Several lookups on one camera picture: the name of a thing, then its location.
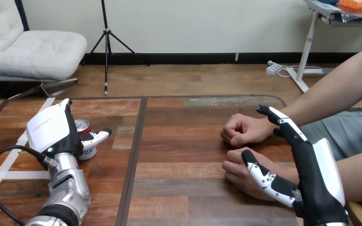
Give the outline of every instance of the forearm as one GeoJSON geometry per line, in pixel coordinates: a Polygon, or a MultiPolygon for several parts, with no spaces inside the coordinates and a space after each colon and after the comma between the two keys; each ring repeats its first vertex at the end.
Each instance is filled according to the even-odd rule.
{"type": "Polygon", "coordinates": [[[335,68],[281,110],[297,125],[339,113],[362,100],[362,52],[335,68]]]}
{"type": "MultiPolygon", "coordinates": [[[[345,200],[362,201],[362,153],[337,161],[345,200]]],[[[299,183],[296,169],[288,169],[285,178],[299,183]]]]}

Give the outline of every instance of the human hand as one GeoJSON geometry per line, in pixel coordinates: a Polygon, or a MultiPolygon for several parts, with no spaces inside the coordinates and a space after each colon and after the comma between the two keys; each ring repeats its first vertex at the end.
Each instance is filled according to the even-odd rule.
{"type": "Polygon", "coordinates": [[[241,147],[247,143],[262,142],[272,134],[275,127],[267,118],[255,119],[235,114],[224,125],[221,137],[232,146],[241,147]]]}
{"type": "MultiPolygon", "coordinates": [[[[222,163],[222,168],[226,171],[225,178],[230,181],[238,190],[243,193],[265,201],[274,201],[263,189],[253,180],[248,170],[243,163],[241,153],[248,148],[241,148],[238,150],[231,150],[227,152],[227,161],[222,163]]],[[[294,177],[297,175],[293,174],[293,171],[282,168],[269,160],[264,155],[257,153],[250,149],[257,161],[267,168],[271,174],[277,174],[285,179],[295,181],[294,177]]]]}

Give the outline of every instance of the silver robotic arm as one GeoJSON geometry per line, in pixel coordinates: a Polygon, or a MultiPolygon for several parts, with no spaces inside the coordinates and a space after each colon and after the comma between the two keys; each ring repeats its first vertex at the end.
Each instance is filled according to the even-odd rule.
{"type": "Polygon", "coordinates": [[[42,164],[50,175],[50,197],[26,226],[79,226],[91,204],[88,184],[77,159],[83,150],[105,140],[111,130],[79,136],[70,112],[71,103],[71,100],[65,99],[50,107],[52,109],[38,113],[27,124],[30,147],[47,156],[42,164]],[[41,137],[47,134],[47,128],[60,131],[41,137]]]}

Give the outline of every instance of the wooden floor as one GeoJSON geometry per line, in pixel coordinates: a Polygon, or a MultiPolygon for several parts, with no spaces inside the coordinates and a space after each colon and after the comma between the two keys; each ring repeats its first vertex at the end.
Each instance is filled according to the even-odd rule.
{"type": "MultiPolygon", "coordinates": [[[[292,103],[301,91],[291,78],[265,73],[267,65],[110,66],[108,97],[267,94],[292,103]]],[[[79,82],[59,97],[104,97],[105,67],[79,66],[79,82]]],[[[305,75],[310,87],[321,76],[305,75]]],[[[362,101],[356,105],[362,107],[362,101]]]]}

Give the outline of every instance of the wooden table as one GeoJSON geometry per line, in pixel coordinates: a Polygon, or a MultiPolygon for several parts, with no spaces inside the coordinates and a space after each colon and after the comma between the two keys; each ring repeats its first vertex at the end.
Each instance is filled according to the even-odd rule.
{"type": "MultiPolygon", "coordinates": [[[[0,149],[16,144],[45,102],[3,103],[0,149]]],[[[95,157],[79,163],[92,197],[82,225],[301,225],[282,204],[255,200],[224,180],[221,164],[232,147],[220,138],[222,126],[236,113],[263,117],[255,111],[258,104],[283,105],[269,96],[74,99],[75,119],[87,119],[92,129],[113,130],[95,157]]],[[[281,138],[252,148],[294,166],[281,138]]],[[[16,155],[8,172],[0,173],[0,201],[26,222],[49,196],[49,179],[33,156],[16,155]]],[[[0,167],[7,156],[0,157],[0,167]]],[[[0,210],[0,225],[15,224],[0,210]]]]}

